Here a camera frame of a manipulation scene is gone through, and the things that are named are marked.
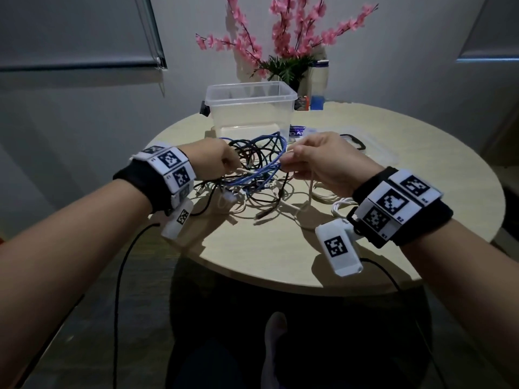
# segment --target wooden floor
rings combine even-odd
[[[125,250],[70,315],[24,388],[111,387],[115,282]],[[415,289],[409,297],[426,337],[432,336],[435,359],[451,389],[509,387],[428,290]],[[246,370],[248,386],[259,387],[264,356],[263,327],[269,314],[276,310],[287,313],[289,331],[307,330],[307,337],[299,342],[305,345],[302,352],[304,349],[322,352],[308,355],[310,359],[315,356],[327,360],[332,353],[327,356],[326,347],[340,349],[349,357],[384,355],[389,364],[405,372],[411,387],[441,387],[414,323],[398,296],[359,300],[319,298],[236,283],[189,259],[179,259],[159,237],[157,229],[150,229],[137,242],[122,278],[119,387],[164,387],[174,343],[170,316],[179,338],[220,336],[236,352],[249,352],[239,363]],[[348,333],[354,339],[351,342],[345,342]],[[305,374],[307,382],[315,379],[308,370]]]

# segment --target tangled cables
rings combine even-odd
[[[279,132],[261,135],[252,140],[222,139],[228,140],[229,146],[236,150],[243,167],[238,168],[236,175],[224,176],[218,180],[197,184],[195,188],[198,188],[198,190],[209,186],[211,193],[205,207],[200,212],[191,214],[191,216],[199,216],[204,213],[211,203],[214,191],[219,188],[222,192],[227,191],[233,196],[242,196],[256,203],[274,204],[273,207],[256,216],[257,219],[263,218],[274,211],[281,202],[284,187],[289,180],[288,173],[284,178],[277,198],[267,201],[253,197],[253,195],[264,189],[270,189],[271,184],[276,180],[275,175],[281,166],[279,158],[287,150],[287,140]]]

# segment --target person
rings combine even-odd
[[[241,166],[223,140],[178,147],[198,179]],[[307,136],[280,162],[351,196],[384,168],[338,134]],[[62,317],[152,212],[139,189],[116,179],[0,246],[0,387],[8,387]],[[401,246],[437,297],[495,359],[519,366],[519,264],[454,219]]]

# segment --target white wall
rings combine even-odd
[[[327,0],[323,28],[365,1],[380,9],[328,49],[327,96],[405,113],[481,148],[519,99],[518,65],[455,63],[483,0]],[[240,4],[267,53],[270,0]],[[0,74],[0,163],[9,174],[0,186],[4,234],[106,183],[159,131],[197,112],[208,85],[243,76],[232,52],[203,52],[194,41],[196,32],[227,33],[225,0],[152,5],[167,71]],[[34,187],[24,192],[30,199],[16,193],[23,179]]]

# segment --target wooden tabletop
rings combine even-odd
[[[411,169],[443,191],[443,200],[454,210],[454,218],[469,229],[491,241],[501,226],[504,196],[496,175],[472,149],[436,127],[373,106],[339,103],[326,103],[323,111],[295,111],[292,124],[337,132],[354,127],[375,137],[398,155],[395,166]],[[193,115],[155,139],[180,145],[210,135],[212,126],[211,117]],[[307,201],[306,183],[293,180],[287,191],[291,194],[289,203]],[[205,205],[206,198],[199,200],[194,212]],[[386,276],[372,265],[365,264],[357,275],[336,276],[321,253],[315,233],[301,229],[287,210],[255,221],[255,214],[264,207],[247,205],[242,213],[229,215],[222,214],[225,210],[217,203],[218,199],[213,199],[204,215],[191,217],[179,238],[169,241],[172,246],[221,274],[263,287],[330,296],[394,291]],[[300,213],[298,219],[315,227],[332,219],[330,208],[314,200],[312,208],[304,215]],[[358,253],[383,265],[403,288],[421,283],[419,274],[393,243],[377,249],[361,239]]]

